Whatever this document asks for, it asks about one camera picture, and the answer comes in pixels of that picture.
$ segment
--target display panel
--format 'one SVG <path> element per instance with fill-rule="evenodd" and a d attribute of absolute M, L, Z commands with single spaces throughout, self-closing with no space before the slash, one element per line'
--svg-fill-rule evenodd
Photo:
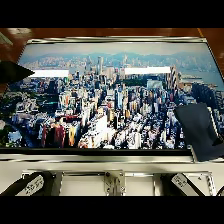
<path fill-rule="evenodd" d="M 187 149 L 176 106 L 204 102 L 224 133 L 224 85 L 206 43 L 29 44 L 35 71 L 0 105 L 1 147 Z"/>

